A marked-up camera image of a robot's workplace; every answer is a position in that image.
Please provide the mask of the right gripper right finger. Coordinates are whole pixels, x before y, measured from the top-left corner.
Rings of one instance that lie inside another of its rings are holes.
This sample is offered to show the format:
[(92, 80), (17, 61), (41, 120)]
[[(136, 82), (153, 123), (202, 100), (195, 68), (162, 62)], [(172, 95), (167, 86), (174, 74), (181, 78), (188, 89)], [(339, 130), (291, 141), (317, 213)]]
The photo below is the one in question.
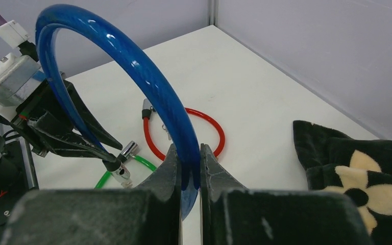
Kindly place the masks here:
[(202, 244), (372, 244), (344, 195), (248, 189), (206, 144), (200, 174)]

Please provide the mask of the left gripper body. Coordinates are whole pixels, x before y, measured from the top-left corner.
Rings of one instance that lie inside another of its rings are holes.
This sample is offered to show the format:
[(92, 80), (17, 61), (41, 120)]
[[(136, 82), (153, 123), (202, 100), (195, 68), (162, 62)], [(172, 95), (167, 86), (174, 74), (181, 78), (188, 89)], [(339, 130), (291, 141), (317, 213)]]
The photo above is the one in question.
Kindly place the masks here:
[(61, 157), (81, 157), (81, 152), (67, 142), (55, 139), (71, 133), (74, 126), (61, 108), (47, 80), (16, 108), (11, 126), (32, 146), (40, 157), (53, 153)]

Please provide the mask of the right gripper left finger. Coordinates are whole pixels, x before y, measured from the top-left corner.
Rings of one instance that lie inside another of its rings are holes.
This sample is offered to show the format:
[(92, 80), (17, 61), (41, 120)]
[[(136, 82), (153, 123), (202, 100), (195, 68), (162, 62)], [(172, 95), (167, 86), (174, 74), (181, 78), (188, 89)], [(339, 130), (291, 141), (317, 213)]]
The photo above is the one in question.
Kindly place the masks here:
[(174, 145), (134, 188), (26, 193), (0, 239), (0, 244), (181, 243), (181, 166)]

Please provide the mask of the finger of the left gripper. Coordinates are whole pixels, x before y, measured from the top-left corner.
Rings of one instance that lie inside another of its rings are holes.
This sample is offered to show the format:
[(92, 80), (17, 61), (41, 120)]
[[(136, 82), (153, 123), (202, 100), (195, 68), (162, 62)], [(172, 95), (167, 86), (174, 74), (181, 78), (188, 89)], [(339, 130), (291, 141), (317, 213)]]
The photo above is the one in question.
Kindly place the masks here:
[(76, 110), (84, 121), (85, 125), (88, 129), (93, 133), (93, 135), (105, 145), (108, 145), (112, 148), (122, 150), (123, 145), (116, 140), (111, 134), (109, 134), (101, 124), (96, 120), (93, 114), (89, 111), (81, 97), (79, 96), (74, 85), (69, 81), (64, 81), (64, 85), (69, 93), (69, 96), (75, 105)]
[(98, 158), (109, 162), (115, 160), (107, 150), (73, 132), (73, 126), (68, 120), (58, 120), (48, 111), (31, 117), (27, 126), (39, 139), (40, 146), (34, 147), (34, 152), (39, 156), (53, 153), (61, 157)]

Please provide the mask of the green cable lock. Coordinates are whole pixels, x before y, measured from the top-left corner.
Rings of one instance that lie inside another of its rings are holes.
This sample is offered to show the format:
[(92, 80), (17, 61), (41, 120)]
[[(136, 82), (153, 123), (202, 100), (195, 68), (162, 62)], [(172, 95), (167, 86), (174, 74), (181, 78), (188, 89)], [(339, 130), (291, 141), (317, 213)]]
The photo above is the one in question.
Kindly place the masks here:
[(131, 172), (129, 169), (130, 163), (139, 163), (151, 172), (154, 172), (157, 169), (157, 166), (147, 159), (139, 156), (137, 154), (138, 152), (138, 144), (134, 141), (130, 141), (117, 156), (120, 167), (114, 171), (105, 171), (105, 173), (97, 181), (94, 189), (104, 188), (109, 180), (115, 180), (123, 188), (132, 188), (133, 181), (131, 179)]

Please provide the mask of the blue cable lock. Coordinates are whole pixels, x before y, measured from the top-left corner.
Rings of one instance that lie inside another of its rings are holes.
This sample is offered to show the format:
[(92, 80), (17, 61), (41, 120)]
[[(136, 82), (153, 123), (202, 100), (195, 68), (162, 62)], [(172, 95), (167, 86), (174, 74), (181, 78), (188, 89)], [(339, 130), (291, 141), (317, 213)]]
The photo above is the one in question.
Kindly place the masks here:
[(61, 108), (89, 142), (100, 141), (83, 122), (67, 92), (55, 58), (56, 34), (72, 30), (105, 51), (136, 83), (151, 102), (175, 144), (181, 163), (181, 213), (187, 218), (200, 186), (200, 148), (192, 123), (179, 97), (155, 63), (121, 30), (102, 17), (77, 6), (57, 4), (45, 8), (36, 20), (37, 54)]

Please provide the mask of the red cable lock keys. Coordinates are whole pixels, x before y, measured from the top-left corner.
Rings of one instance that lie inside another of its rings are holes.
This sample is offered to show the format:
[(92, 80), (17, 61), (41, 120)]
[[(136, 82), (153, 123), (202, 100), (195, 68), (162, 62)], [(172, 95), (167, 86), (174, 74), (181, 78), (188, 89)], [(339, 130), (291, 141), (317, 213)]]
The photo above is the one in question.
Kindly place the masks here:
[(167, 127), (165, 125), (162, 125), (162, 129), (166, 132), (168, 140), (171, 140), (172, 138), (171, 138), (171, 135), (170, 135)]

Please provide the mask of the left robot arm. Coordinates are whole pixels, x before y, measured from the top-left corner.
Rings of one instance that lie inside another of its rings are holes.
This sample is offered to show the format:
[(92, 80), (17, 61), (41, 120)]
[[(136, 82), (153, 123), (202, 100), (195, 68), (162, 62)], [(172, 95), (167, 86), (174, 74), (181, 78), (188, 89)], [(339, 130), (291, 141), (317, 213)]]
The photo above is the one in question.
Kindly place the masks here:
[(33, 165), (23, 156), (20, 139), (40, 156), (98, 158), (108, 171), (120, 168), (114, 155), (75, 133), (40, 69), (35, 45), (23, 40), (19, 48), (21, 56), (0, 59), (0, 124), (10, 127), (0, 133), (0, 237), (13, 206), (31, 190), (27, 171)]

